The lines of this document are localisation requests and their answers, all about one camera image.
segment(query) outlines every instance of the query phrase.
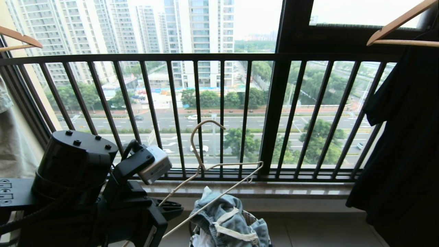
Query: floor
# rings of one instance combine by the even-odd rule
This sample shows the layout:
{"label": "floor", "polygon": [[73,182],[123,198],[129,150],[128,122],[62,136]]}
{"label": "floor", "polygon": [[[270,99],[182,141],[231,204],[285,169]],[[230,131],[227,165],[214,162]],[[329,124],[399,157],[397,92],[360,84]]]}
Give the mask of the floor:
{"label": "floor", "polygon": [[[169,222],[168,230],[183,221],[189,212]],[[264,218],[274,247],[387,247],[381,237],[365,222],[362,213],[254,213]],[[160,247],[189,246],[188,226],[184,225]],[[123,242],[110,244],[120,247]]]}

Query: sky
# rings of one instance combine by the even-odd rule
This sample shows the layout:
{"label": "sky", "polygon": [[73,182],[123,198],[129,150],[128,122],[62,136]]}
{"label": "sky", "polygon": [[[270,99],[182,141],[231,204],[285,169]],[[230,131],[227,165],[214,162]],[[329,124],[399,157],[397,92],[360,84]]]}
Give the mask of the sky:
{"label": "sky", "polygon": [[[130,0],[163,9],[163,0]],[[387,25],[422,0],[314,0],[311,15],[317,23]],[[251,33],[269,34],[279,29],[282,0],[234,0],[234,38]],[[420,16],[403,27],[416,28]]]}

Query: car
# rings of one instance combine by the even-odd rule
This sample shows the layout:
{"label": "car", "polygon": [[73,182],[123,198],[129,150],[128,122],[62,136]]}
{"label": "car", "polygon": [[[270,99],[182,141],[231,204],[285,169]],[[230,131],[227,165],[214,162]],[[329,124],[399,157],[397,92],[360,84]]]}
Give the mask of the car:
{"label": "car", "polygon": [[194,114],[194,115],[190,115],[190,116],[188,116],[187,117],[187,120],[197,120],[198,118],[197,118],[197,115],[196,114]]}
{"label": "car", "polygon": [[[197,150],[197,152],[200,152],[200,145],[195,145],[195,149]],[[190,150],[191,150],[191,152],[194,151],[194,148],[192,147],[192,145],[191,145]],[[208,152],[208,151],[209,151],[209,147],[206,145],[203,145],[203,152]]]}

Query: hanging black garment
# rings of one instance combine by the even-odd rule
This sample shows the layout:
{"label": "hanging black garment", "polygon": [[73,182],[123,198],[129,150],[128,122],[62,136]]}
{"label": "hanging black garment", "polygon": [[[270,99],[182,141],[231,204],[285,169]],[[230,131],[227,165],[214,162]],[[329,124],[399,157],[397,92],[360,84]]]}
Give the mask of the hanging black garment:
{"label": "hanging black garment", "polygon": [[[439,41],[438,30],[417,40]],[[439,48],[411,46],[364,111],[386,121],[346,202],[390,246],[439,246]]]}

